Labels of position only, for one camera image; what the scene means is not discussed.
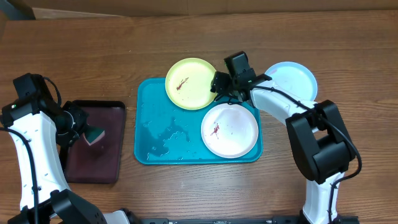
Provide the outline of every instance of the wood grain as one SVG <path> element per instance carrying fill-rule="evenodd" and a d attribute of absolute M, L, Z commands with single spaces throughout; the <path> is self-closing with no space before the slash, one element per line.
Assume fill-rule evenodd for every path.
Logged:
<path fill-rule="evenodd" d="M 297 214 L 305 179 L 287 132 L 262 114 L 264 153 L 252 164 L 144 166 L 133 156 L 139 84 L 178 60 L 223 59 L 245 50 L 257 73 L 281 61 L 306 65 L 317 101 L 341 111 L 364 167 L 342 183 L 338 211 L 362 223 L 398 223 L 398 11 L 132 17 L 11 21 L 0 46 L 0 105 L 16 99 L 12 79 L 50 77 L 64 100 L 121 100 L 127 106 L 119 180 L 71 184 L 103 212 L 126 207 L 141 218 L 261 218 Z M 18 214 L 21 183 L 10 137 L 0 134 L 0 220 Z M 356 168 L 351 163 L 349 172 Z"/>

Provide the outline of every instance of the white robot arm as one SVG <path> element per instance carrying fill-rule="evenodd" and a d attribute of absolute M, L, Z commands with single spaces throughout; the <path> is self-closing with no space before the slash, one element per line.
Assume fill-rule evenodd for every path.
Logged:
<path fill-rule="evenodd" d="M 301 102 L 309 108 L 313 108 L 316 102 L 300 99 L 292 93 L 287 92 L 282 89 L 275 81 L 264 81 L 259 83 L 258 86 L 264 86 L 268 88 L 274 88 L 276 90 L 281 90 L 286 94 L 289 94 L 295 100 Z M 306 112 L 305 109 L 298 107 L 295 103 L 288 100 L 286 97 L 282 96 L 275 91 L 263 90 L 259 88 L 254 88 L 250 91 L 251 100 L 253 106 L 259 110 L 263 110 L 276 119 L 278 119 L 282 124 L 285 125 L 285 120 L 293 114 L 301 114 Z M 318 131 L 317 128 L 312 129 L 313 133 Z M 328 219 L 328 202 L 330 198 L 331 185 L 334 181 L 342 178 L 344 172 L 339 172 L 337 174 L 328 177 L 326 181 L 322 184 L 318 184 L 316 181 L 307 180 L 307 190 L 306 199 L 303 207 L 303 214 L 305 218 L 311 224 L 327 224 Z M 336 212 L 336 201 L 337 201 L 338 189 L 335 189 L 333 194 L 333 203 L 331 208 L 332 219 L 337 217 Z"/>
<path fill-rule="evenodd" d="M 0 120 L 6 131 L 16 131 L 24 138 L 9 131 L 17 149 L 22 197 L 21 214 L 8 223 L 49 223 L 58 215 L 64 223 L 130 224 L 125 211 L 102 214 L 72 193 L 65 180 L 56 144 L 71 146 L 88 126 L 88 115 L 69 101 L 61 108 L 58 90 L 56 103 L 41 75 L 28 73 L 15 79 L 14 85 L 19 99 L 2 109 Z M 35 180 L 30 163 L 35 168 Z"/>
<path fill-rule="evenodd" d="M 300 99 L 281 88 L 271 77 L 265 74 L 256 76 L 244 52 L 229 56 L 224 62 L 229 73 L 216 72 L 211 83 L 211 91 L 218 94 L 216 100 L 228 96 L 245 101 L 287 126 L 295 162 L 307 178 L 306 201 L 302 210 L 305 222 L 330 223 L 337 217 L 337 180 L 344 176 L 348 163 L 356 155 L 343 137 L 319 118 L 327 119 L 334 128 L 338 126 L 338 130 L 348 136 L 337 107 L 330 101 L 316 103 Z M 313 133 L 320 129 L 327 129 L 328 135 L 315 139 Z"/>

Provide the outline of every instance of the green sponge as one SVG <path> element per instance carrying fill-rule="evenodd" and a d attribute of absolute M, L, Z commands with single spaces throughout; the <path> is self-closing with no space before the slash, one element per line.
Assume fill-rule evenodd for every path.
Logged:
<path fill-rule="evenodd" d="M 93 126 L 88 126 L 87 130 L 83 133 L 83 137 L 89 146 L 98 142 L 104 136 L 105 136 L 105 130 Z"/>

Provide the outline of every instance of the black cable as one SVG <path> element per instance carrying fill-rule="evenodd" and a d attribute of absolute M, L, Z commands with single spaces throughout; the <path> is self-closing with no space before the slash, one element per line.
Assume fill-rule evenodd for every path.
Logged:
<path fill-rule="evenodd" d="M 309 107 L 303 105 L 301 102 L 299 102 L 299 101 L 296 100 L 295 98 L 291 97 L 289 94 L 287 94 L 287 93 L 285 93 L 285 92 L 283 92 L 283 91 L 281 91 L 281 90 L 277 90 L 277 89 L 275 89 L 275 88 L 273 88 L 273 87 L 253 86 L 253 87 L 251 88 L 251 90 L 254 89 L 254 88 L 258 88 L 258 89 L 262 89 L 262 90 L 269 90 L 269 91 L 274 91 L 274 92 L 276 92 L 276 93 L 279 93 L 279 94 L 281 94 L 282 96 L 284 96 L 284 97 L 286 97 L 287 99 L 289 99 L 291 102 L 295 103 L 297 106 L 299 106 L 299 107 L 301 107 L 301 108 L 303 108 L 303 109 L 305 109 L 305 110 L 311 111 L 311 112 L 312 112 L 317 118 L 319 118 L 323 123 L 325 123 L 327 126 L 333 128 L 333 129 L 344 139 L 344 142 L 345 142 L 346 144 L 348 144 L 348 145 L 353 149 L 353 151 L 355 152 L 356 158 L 357 158 L 357 160 L 358 160 L 358 168 L 356 169 L 356 171 L 353 172 L 353 173 L 350 174 L 350 175 L 347 175 L 347 176 L 345 176 L 345 177 L 342 177 L 342 178 L 340 178 L 340 179 L 334 181 L 333 184 L 331 185 L 330 198 L 329 198 L 329 211 L 328 211 L 328 214 L 329 214 L 329 223 L 332 223 L 333 220 L 332 220 L 332 218 L 331 218 L 331 215 L 332 215 L 332 214 L 331 214 L 331 206 L 332 206 L 332 204 L 333 204 L 333 195 L 334 195 L 334 193 L 335 193 L 334 190 L 336 189 L 337 184 L 340 183 L 341 181 L 348 180 L 348 179 L 351 179 L 351 178 L 355 177 L 355 176 L 358 175 L 358 174 L 361 172 L 361 170 L 362 170 L 362 158 L 361 158 L 361 155 L 359 154 L 357 148 L 354 146 L 353 142 L 351 142 L 351 141 L 348 139 L 348 137 L 347 137 L 344 133 L 342 133 L 334 124 L 332 124 L 332 123 L 331 123 L 330 121 L 328 121 L 326 118 L 322 117 L 322 116 L 321 116 L 320 114 L 318 114 L 314 109 L 311 109 L 311 108 L 309 108 Z"/>
<path fill-rule="evenodd" d="M 27 155 L 29 157 L 29 162 L 30 162 L 30 172 L 32 174 L 32 185 L 33 185 L 32 190 L 34 198 L 34 221 L 35 224 L 39 224 L 39 189 L 37 188 L 35 161 L 33 160 L 32 149 L 29 146 L 29 142 L 21 133 L 8 128 L 0 128 L 0 131 L 7 131 L 9 133 L 15 134 L 22 140 L 22 142 L 26 147 Z"/>
<path fill-rule="evenodd" d="M 58 101 L 57 104 L 58 104 L 58 106 L 61 106 L 61 104 L 62 104 L 61 93 L 58 91 L 57 86 L 55 85 L 55 83 L 53 81 L 50 80 L 50 78 L 48 78 L 48 77 L 43 77 L 43 78 L 45 80 L 49 81 L 54 86 L 55 91 L 57 92 L 57 101 Z"/>

